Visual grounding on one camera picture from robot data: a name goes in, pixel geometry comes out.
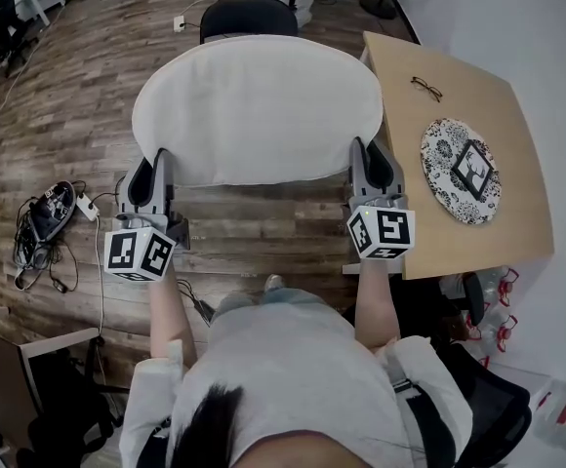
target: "decorative plate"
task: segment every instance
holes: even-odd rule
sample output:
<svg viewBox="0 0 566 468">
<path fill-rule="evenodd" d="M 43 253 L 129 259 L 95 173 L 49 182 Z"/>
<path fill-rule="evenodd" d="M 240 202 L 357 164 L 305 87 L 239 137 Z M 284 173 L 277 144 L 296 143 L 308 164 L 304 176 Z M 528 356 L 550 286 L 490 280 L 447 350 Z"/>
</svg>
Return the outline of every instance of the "decorative plate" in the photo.
<svg viewBox="0 0 566 468">
<path fill-rule="evenodd" d="M 452 170 L 470 140 L 492 167 L 479 199 Z M 457 220 L 473 225 L 488 222 L 496 214 L 502 195 L 496 161 L 483 137 L 465 123 L 448 118 L 433 122 L 422 137 L 422 166 L 435 198 Z"/>
</svg>

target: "electrical outlet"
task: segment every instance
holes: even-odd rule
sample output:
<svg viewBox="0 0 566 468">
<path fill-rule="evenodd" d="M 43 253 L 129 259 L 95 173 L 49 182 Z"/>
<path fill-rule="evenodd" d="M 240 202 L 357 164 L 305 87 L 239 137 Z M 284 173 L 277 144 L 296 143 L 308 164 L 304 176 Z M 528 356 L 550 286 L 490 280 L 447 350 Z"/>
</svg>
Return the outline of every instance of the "electrical outlet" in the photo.
<svg viewBox="0 0 566 468">
<path fill-rule="evenodd" d="M 91 222 L 95 221 L 97 216 L 99 216 L 99 209 L 97 206 L 83 193 L 77 196 L 77 208 L 79 208 L 79 210 L 81 210 L 81 212 Z"/>
<path fill-rule="evenodd" d="M 185 29 L 185 18 L 177 16 L 174 20 L 175 33 L 181 33 Z"/>
</svg>

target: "white shirt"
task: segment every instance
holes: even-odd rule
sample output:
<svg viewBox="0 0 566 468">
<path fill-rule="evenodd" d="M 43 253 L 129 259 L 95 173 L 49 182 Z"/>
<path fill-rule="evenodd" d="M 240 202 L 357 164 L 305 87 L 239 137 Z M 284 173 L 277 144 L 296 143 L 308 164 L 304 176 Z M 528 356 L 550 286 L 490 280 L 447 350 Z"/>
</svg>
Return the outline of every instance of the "white shirt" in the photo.
<svg viewBox="0 0 566 468">
<path fill-rule="evenodd" d="M 137 465 L 152 429 L 172 413 L 170 455 L 178 431 L 210 387 L 220 384 L 244 389 L 231 465 L 260 439 L 305 430 L 330 437 L 370 466 L 410 468 L 409 440 L 385 371 L 390 353 L 397 353 L 407 376 L 432 377 L 424 389 L 460 455 L 471 411 L 424 338 L 405 338 L 375 357 L 332 308 L 275 303 L 221 315 L 212 324 L 207 352 L 185 375 L 181 346 L 169 359 L 137 365 L 120 441 L 123 466 Z M 439 392 L 428 390 L 433 387 Z"/>
</svg>

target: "eyeglasses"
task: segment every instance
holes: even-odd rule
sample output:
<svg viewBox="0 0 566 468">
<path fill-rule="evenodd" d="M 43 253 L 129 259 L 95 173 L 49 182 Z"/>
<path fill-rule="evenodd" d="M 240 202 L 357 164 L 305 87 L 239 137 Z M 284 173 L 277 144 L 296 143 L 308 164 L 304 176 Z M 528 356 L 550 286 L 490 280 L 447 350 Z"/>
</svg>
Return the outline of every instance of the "eyeglasses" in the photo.
<svg viewBox="0 0 566 468">
<path fill-rule="evenodd" d="M 439 89 L 435 89 L 434 87 L 431 87 L 422 78 L 418 78 L 417 76 L 414 76 L 411 79 L 411 83 L 413 83 L 413 86 L 418 90 L 428 90 L 430 92 L 430 94 L 432 95 L 432 97 L 437 102 L 441 102 L 441 98 L 443 97 L 443 94 L 441 92 L 439 92 Z"/>
</svg>

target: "black hair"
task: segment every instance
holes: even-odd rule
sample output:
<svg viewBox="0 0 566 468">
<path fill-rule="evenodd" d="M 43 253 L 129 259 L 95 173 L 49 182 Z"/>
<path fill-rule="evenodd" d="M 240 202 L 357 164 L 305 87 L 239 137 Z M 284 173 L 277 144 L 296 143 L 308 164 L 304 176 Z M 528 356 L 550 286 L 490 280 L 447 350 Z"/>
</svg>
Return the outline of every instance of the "black hair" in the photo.
<svg viewBox="0 0 566 468">
<path fill-rule="evenodd" d="M 212 385 L 189 425 L 177 435 L 171 468 L 228 468 L 235 440 L 235 414 L 244 394 Z"/>
</svg>

